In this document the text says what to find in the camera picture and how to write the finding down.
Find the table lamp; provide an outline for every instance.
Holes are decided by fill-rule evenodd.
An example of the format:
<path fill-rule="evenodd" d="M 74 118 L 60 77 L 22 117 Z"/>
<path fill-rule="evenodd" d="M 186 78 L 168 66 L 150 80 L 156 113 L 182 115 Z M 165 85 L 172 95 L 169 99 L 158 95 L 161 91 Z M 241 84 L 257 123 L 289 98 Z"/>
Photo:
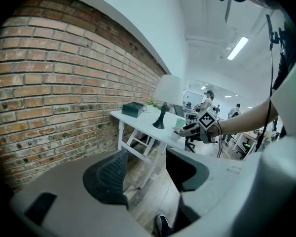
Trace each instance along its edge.
<path fill-rule="evenodd" d="M 163 75 L 154 91 L 153 98 L 164 102 L 164 104 L 160 108 L 161 113 L 159 118 L 152 125 L 158 129 L 164 129 L 163 118 L 166 112 L 170 110 L 167 103 L 182 105 L 183 87 L 181 79 L 172 75 Z"/>

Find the ceiling light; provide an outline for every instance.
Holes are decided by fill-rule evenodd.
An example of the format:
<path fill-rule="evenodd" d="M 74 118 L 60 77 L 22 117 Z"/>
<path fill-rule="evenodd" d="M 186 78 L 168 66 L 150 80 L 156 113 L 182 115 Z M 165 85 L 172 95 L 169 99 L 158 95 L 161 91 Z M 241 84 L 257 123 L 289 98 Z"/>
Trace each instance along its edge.
<path fill-rule="evenodd" d="M 227 57 L 227 59 L 230 60 L 230 61 L 232 61 L 233 58 L 235 58 L 236 55 L 240 52 L 240 50 L 245 46 L 245 44 L 247 44 L 248 41 L 249 41 L 248 38 L 242 36 L 241 39 L 240 39 L 240 41 L 237 43 L 237 45 L 233 49 L 233 51 Z"/>

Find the white lamp shade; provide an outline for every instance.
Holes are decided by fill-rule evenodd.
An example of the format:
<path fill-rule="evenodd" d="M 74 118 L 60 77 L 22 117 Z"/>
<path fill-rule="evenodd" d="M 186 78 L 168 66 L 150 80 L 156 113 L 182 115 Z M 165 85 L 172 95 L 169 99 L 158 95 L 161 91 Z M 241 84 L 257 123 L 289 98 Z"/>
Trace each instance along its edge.
<path fill-rule="evenodd" d="M 181 79 L 172 75 L 163 75 L 153 98 L 168 104 L 182 105 L 183 86 Z"/>

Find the wooden floor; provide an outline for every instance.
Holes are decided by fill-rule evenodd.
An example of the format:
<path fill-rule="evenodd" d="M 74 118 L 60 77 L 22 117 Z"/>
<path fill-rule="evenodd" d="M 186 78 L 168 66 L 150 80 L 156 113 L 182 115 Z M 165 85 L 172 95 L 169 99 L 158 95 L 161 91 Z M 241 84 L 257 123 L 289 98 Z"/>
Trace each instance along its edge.
<path fill-rule="evenodd" d="M 219 145 L 203 144 L 194 141 L 196 144 L 196 153 L 217 157 Z M 153 150 L 149 153 L 149 158 L 154 158 L 158 144 L 155 143 Z M 229 143 L 229 147 L 223 143 L 221 158 L 240 159 L 240 154 L 231 150 L 233 143 Z M 136 150 L 143 152 L 145 148 L 137 145 Z M 154 232 L 154 217 L 160 213 L 164 214 L 172 225 L 178 209 L 180 194 L 173 184 L 167 170 L 166 159 L 163 154 L 142 189 L 139 189 L 139 181 L 143 177 L 148 166 L 142 160 L 133 154 L 128 154 L 127 174 L 124 181 L 124 195 L 128 198 L 129 212 L 134 219 L 153 236 L 157 236 Z"/>

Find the black shoe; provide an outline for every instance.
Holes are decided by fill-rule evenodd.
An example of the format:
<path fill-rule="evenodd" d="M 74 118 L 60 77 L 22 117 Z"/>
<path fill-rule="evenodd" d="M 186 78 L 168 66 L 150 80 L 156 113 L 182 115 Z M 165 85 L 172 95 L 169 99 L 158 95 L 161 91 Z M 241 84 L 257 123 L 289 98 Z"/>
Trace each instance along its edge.
<path fill-rule="evenodd" d="M 155 221 L 158 228 L 159 236 L 166 237 L 172 233 L 172 229 L 169 227 L 169 221 L 163 214 L 158 214 L 155 217 Z"/>

